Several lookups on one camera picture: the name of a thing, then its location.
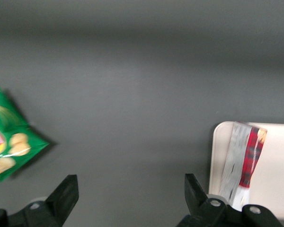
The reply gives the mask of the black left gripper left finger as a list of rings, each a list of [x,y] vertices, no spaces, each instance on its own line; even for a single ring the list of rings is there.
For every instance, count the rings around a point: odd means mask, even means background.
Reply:
[[[44,200],[8,215],[0,209],[0,227],[62,227],[79,199],[77,175],[68,175]]]

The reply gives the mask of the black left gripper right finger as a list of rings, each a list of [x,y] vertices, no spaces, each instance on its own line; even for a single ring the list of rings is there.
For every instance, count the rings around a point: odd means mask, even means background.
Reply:
[[[178,227],[281,227],[267,208],[248,204],[237,211],[218,198],[209,198],[194,174],[185,174],[185,200],[189,215]]]

